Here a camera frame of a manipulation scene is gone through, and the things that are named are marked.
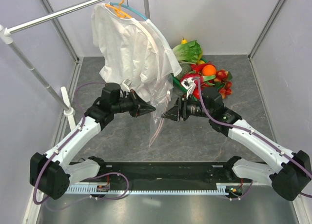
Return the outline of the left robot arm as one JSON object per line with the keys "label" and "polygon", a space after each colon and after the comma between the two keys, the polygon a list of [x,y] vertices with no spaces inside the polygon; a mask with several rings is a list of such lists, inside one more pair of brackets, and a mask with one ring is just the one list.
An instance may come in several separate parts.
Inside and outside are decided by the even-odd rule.
{"label": "left robot arm", "polygon": [[44,154],[35,153],[30,159],[30,184],[34,187],[33,201],[37,191],[48,198],[59,199],[68,187],[85,179],[103,181],[107,170],[94,158],[70,164],[75,155],[113,119],[115,114],[128,112],[137,118],[155,111],[135,90],[123,92],[117,83],[106,83],[101,96],[83,114],[77,126],[58,144]]}

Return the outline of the green lettuce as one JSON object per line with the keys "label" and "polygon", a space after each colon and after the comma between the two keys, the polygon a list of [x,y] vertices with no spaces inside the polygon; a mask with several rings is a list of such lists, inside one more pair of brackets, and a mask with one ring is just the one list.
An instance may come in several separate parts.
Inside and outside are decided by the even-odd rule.
{"label": "green lettuce", "polygon": [[178,61],[197,63],[202,57],[202,48],[197,40],[179,44],[172,49]]}

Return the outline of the clear pink-dotted zip bag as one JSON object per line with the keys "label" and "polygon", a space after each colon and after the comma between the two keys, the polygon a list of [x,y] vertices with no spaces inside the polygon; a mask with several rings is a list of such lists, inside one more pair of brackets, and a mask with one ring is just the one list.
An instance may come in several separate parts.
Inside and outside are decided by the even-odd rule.
{"label": "clear pink-dotted zip bag", "polygon": [[164,125],[162,114],[165,113],[168,109],[169,103],[171,101],[172,90],[173,77],[171,74],[162,78],[153,88],[150,104],[156,110],[151,113],[149,147],[155,143],[156,139],[162,131]]}

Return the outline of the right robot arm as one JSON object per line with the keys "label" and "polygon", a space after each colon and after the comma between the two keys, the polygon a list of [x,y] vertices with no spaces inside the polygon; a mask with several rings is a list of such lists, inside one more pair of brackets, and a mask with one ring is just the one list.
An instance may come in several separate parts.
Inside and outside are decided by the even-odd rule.
{"label": "right robot arm", "polygon": [[243,178],[260,182],[272,187],[285,200],[294,201],[312,180],[307,153],[302,150],[295,153],[258,132],[239,114],[225,107],[215,88],[203,89],[197,101],[181,96],[162,114],[163,118],[176,122],[185,121],[190,116],[209,118],[215,131],[239,142],[263,160],[263,163],[255,163],[233,156],[223,169],[227,181]]}

